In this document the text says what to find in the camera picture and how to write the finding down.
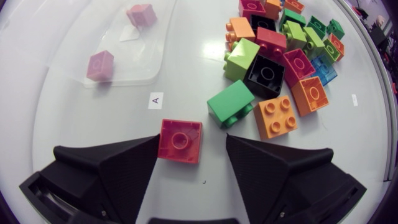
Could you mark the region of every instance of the lego duplo brick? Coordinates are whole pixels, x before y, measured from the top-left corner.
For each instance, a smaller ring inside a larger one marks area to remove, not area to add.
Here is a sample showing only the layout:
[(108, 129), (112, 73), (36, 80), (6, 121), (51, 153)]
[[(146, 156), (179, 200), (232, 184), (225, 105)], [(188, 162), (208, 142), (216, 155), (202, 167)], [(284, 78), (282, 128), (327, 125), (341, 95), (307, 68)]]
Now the lego duplo brick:
[(292, 104), (288, 96), (259, 102), (253, 112), (261, 140), (297, 129)]
[(255, 34), (257, 34), (258, 27), (276, 31), (275, 21), (273, 21), (272, 19), (257, 15), (251, 15), (250, 18), (250, 26)]
[(343, 28), (341, 27), (340, 23), (334, 19), (332, 19), (329, 22), (329, 25), (326, 28), (326, 31), (328, 32), (328, 34), (334, 34), (339, 40), (341, 40), (341, 38), (343, 38), (343, 36), (344, 36)]
[(307, 39), (304, 36), (300, 24), (296, 22), (286, 21), (286, 23), (282, 25), (282, 33), (286, 35), (287, 51), (302, 49), (307, 43)]
[(285, 81), (292, 88), (299, 80), (315, 73), (314, 67), (301, 49), (286, 52), (283, 55), (285, 66)]
[(297, 14), (294, 11), (291, 11), (290, 9), (284, 9), (283, 10), (283, 15), (282, 18), (280, 18), (280, 22), (279, 22), (279, 31), (282, 30), (282, 25), (286, 23), (286, 21), (292, 21), (292, 22), (296, 22), (298, 24), (300, 24), (300, 27), (303, 28), (306, 25), (305, 22), (305, 18), (300, 15)]
[(282, 3), (279, 0), (267, 0), (265, 3), (266, 17), (278, 20), (279, 12), (282, 10)]
[(256, 44), (260, 46), (259, 54), (280, 63), (286, 51), (286, 36), (272, 30), (259, 27)]
[(225, 34), (225, 39), (229, 42), (229, 50), (231, 50), (233, 42), (239, 41), (242, 38), (246, 38), (253, 42), (256, 39), (256, 35), (251, 29), (250, 23), (245, 17), (230, 18), (229, 23), (225, 26), (228, 31), (228, 33)]
[(113, 77), (113, 55), (107, 50), (90, 57), (86, 77), (93, 81), (108, 81)]
[(239, 15), (250, 21), (251, 15), (265, 16), (266, 10), (257, 0), (239, 0)]
[(126, 14), (134, 26), (151, 26), (157, 20), (151, 4), (136, 4)]
[(232, 52), (226, 52), (224, 56), (225, 77), (232, 81), (243, 80), (250, 64), (258, 53), (260, 46), (242, 38), (232, 46)]
[(344, 57), (344, 44), (334, 35), (329, 35), (330, 42), (336, 47), (337, 51), (339, 51), (340, 56), (336, 59), (336, 61), (340, 61), (341, 58)]
[(301, 14), (304, 10), (304, 5), (296, 0), (285, 0), (284, 8)]
[(307, 38), (307, 44), (304, 46), (303, 52), (311, 60), (322, 53), (325, 44), (312, 27), (304, 27), (303, 31), (305, 38)]
[(316, 17), (311, 16), (310, 21), (307, 24), (307, 27), (312, 27), (315, 30), (315, 32), (318, 34), (319, 38), (321, 38), (321, 40), (324, 38), (326, 32), (326, 26)]
[(326, 58), (326, 55), (321, 55), (311, 61), (315, 68), (315, 73), (311, 77), (319, 77), (323, 86), (328, 84), (332, 79), (337, 77), (337, 73), (332, 64)]
[(197, 164), (201, 144), (201, 122), (163, 119), (157, 157)]
[(284, 72), (282, 65), (257, 55), (243, 82), (252, 93), (268, 100), (279, 96)]
[(337, 59), (340, 57), (339, 51), (330, 42), (329, 39), (325, 39), (323, 41), (323, 44), (325, 44), (325, 47), (323, 48), (322, 53), (326, 55), (326, 57), (330, 63), (335, 63), (337, 61)]
[(300, 80), (291, 90), (300, 116), (305, 116), (329, 105), (319, 77)]
[(252, 109), (254, 95), (241, 80), (236, 81), (207, 101), (210, 116), (220, 128), (230, 128)]

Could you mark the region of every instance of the lime green lego brick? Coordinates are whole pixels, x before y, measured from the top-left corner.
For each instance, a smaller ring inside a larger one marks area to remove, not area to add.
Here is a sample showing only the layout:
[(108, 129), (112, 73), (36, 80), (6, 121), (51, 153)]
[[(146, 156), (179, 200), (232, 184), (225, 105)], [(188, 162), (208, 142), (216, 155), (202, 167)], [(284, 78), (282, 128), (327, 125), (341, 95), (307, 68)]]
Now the lime green lego brick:
[(209, 114), (220, 128), (230, 128), (252, 109), (254, 95), (238, 80), (207, 101)]
[(243, 80), (259, 49), (260, 46), (245, 38), (234, 42), (232, 52), (227, 52), (224, 57), (225, 77), (234, 82)]
[(279, 22), (279, 31), (282, 30), (282, 25), (285, 24), (286, 21), (296, 22), (300, 24), (300, 27), (305, 27), (306, 25), (305, 17), (294, 11), (291, 11), (290, 9), (284, 9), (284, 13)]
[(307, 27), (312, 27), (318, 34), (319, 38), (321, 38), (321, 40), (325, 37), (326, 26), (316, 17), (311, 16), (310, 22), (308, 22)]
[(325, 48), (323, 49), (323, 53), (326, 55), (326, 58), (330, 63), (335, 63), (338, 57), (340, 56), (340, 52), (336, 49), (336, 47), (330, 42), (329, 39), (325, 39), (323, 41), (325, 44)]
[(305, 38), (300, 24), (296, 22), (286, 21), (286, 23), (282, 26), (282, 33), (286, 35), (286, 51), (302, 49), (307, 43), (307, 39)]
[(329, 25), (326, 28), (326, 31), (328, 32), (328, 34), (330, 34), (330, 33), (334, 34), (339, 40), (341, 40), (341, 38), (343, 38), (343, 36), (344, 36), (343, 28), (341, 28), (340, 23), (334, 19), (332, 19), (329, 22)]
[(312, 27), (304, 27), (303, 31), (307, 38), (307, 44), (304, 46), (303, 51), (308, 59), (311, 60), (322, 53), (325, 44)]

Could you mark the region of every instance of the pile of lego bricks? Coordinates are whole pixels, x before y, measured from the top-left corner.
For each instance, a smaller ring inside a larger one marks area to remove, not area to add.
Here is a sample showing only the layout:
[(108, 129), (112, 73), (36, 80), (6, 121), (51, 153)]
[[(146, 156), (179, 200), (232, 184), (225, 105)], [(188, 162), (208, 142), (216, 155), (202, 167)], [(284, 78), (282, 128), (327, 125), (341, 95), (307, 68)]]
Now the pile of lego bricks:
[[(240, 17), (226, 24), (224, 57), (225, 77), (234, 83), (207, 101), (209, 114), (226, 129), (254, 110), (262, 140), (286, 134), (297, 122), (289, 97), (279, 96), (284, 80), (300, 116), (328, 105), (323, 86), (337, 76), (332, 65), (344, 56), (344, 31), (334, 19), (306, 23), (296, 0), (239, 0), (238, 9)], [(254, 95), (265, 101), (253, 107)], [(201, 129), (201, 122), (164, 119), (158, 157), (198, 163)]]

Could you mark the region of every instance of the pink foam cube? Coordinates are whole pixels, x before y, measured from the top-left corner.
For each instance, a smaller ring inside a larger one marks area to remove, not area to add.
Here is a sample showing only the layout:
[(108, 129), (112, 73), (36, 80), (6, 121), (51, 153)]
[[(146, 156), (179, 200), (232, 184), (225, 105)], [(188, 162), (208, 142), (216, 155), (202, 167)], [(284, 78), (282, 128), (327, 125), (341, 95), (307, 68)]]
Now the pink foam cube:
[(137, 4), (126, 14), (133, 26), (151, 26), (157, 19), (151, 4)]
[(94, 54), (88, 63), (87, 78), (93, 81), (107, 81), (113, 76), (113, 55), (107, 50)]

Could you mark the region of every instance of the label sticker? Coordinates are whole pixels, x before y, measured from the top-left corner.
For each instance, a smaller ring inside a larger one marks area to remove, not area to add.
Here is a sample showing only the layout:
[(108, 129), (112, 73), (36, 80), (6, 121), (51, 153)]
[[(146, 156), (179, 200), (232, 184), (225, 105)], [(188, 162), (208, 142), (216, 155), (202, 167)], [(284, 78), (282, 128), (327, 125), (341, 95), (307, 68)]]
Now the label sticker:
[(163, 103), (163, 93), (150, 93), (148, 109), (161, 110)]
[(351, 96), (353, 97), (353, 104), (354, 104), (354, 106), (358, 106), (358, 100), (356, 99), (356, 95), (355, 95), (355, 94), (352, 94)]

